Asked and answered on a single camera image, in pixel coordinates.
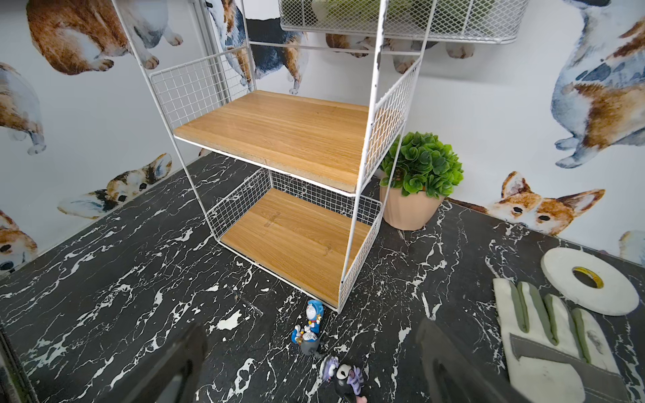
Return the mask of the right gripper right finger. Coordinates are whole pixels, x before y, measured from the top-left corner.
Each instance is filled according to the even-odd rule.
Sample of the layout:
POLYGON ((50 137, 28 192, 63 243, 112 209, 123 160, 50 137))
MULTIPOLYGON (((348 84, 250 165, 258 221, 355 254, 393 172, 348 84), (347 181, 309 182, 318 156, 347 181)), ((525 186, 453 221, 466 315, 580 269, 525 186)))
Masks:
POLYGON ((416 334, 432 402, 527 402, 440 324, 423 319, 416 334))

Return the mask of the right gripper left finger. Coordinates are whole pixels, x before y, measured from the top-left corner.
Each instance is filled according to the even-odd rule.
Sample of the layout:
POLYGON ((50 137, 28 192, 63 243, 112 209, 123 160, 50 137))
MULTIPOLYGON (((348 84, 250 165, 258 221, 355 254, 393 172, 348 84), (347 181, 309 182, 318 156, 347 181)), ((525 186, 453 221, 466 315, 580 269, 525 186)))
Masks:
POLYGON ((193 323, 137 364, 99 402, 193 402, 208 352, 203 326, 193 323))

